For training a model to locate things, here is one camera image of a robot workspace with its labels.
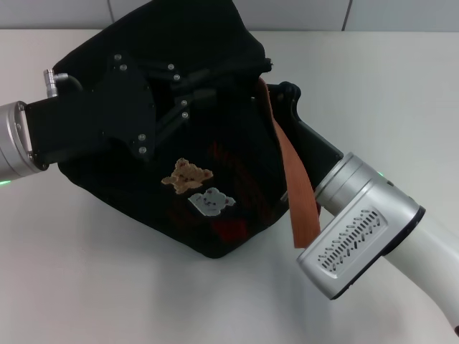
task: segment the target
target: brown bear patch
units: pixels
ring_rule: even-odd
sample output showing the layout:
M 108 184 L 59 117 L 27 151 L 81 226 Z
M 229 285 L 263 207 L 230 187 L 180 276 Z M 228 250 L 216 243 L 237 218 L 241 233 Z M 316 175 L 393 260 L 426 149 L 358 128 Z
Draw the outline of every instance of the brown bear patch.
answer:
M 214 175 L 210 170 L 203 170 L 188 160 L 180 158 L 175 164 L 175 170 L 170 177 L 165 177 L 162 184 L 174 185 L 175 193 L 182 194 L 191 188 L 199 188 L 202 182 L 212 178 Z

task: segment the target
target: white bear patch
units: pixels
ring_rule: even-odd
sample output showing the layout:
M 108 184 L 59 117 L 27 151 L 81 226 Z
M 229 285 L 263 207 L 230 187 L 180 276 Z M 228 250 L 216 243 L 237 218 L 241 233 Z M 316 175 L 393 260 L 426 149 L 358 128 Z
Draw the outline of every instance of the white bear patch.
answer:
M 188 200 L 204 216 L 220 215 L 224 207 L 236 204 L 233 198 L 227 197 L 224 193 L 218 191 L 217 188 L 208 188 L 204 194 L 195 193 Z

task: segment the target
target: black fabric bag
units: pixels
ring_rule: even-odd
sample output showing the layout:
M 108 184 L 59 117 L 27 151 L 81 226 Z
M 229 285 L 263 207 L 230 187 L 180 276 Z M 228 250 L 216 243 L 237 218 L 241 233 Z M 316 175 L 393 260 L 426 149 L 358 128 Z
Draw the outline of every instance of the black fabric bag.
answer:
M 60 163 L 61 172 L 117 210 L 207 257 L 222 257 L 274 224 L 288 208 L 281 201 L 285 175 L 273 123 L 252 97 L 270 61 L 231 0 L 155 0 L 78 47 L 54 69 L 90 89 L 103 77 L 107 56 L 117 51 L 128 52 L 139 65 L 172 63 L 183 76 L 209 71 L 189 90 L 148 79 L 157 120 L 184 92 L 210 87 L 217 90 L 216 102 L 195 109 L 190 125 L 174 132 L 148 163 L 115 143 L 108 152 Z

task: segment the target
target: brown strap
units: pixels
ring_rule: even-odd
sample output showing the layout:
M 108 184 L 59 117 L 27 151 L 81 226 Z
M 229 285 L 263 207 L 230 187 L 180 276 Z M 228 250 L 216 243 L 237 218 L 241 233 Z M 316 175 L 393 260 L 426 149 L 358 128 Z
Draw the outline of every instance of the brown strap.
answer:
M 313 188 L 309 181 L 308 173 L 295 148 L 274 119 L 268 86 L 261 78 L 257 84 L 257 99 L 260 101 L 262 109 L 269 113 L 273 120 L 280 150 L 282 151 L 285 179 L 287 181 L 293 242 L 295 248 L 304 248 L 309 246 L 321 232 Z

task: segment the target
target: white table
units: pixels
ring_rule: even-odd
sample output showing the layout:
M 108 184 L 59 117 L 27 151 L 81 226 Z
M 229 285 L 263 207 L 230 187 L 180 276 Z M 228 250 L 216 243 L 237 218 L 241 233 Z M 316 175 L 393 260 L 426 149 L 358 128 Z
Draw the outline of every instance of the white table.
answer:
M 0 31 L 0 104 L 96 31 Z M 455 228 L 459 34 L 255 33 L 302 118 Z M 0 188 L 0 343 L 457 343 L 384 259 L 337 301 L 304 277 L 288 215 L 209 260 L 72 185 L 56 167 Z

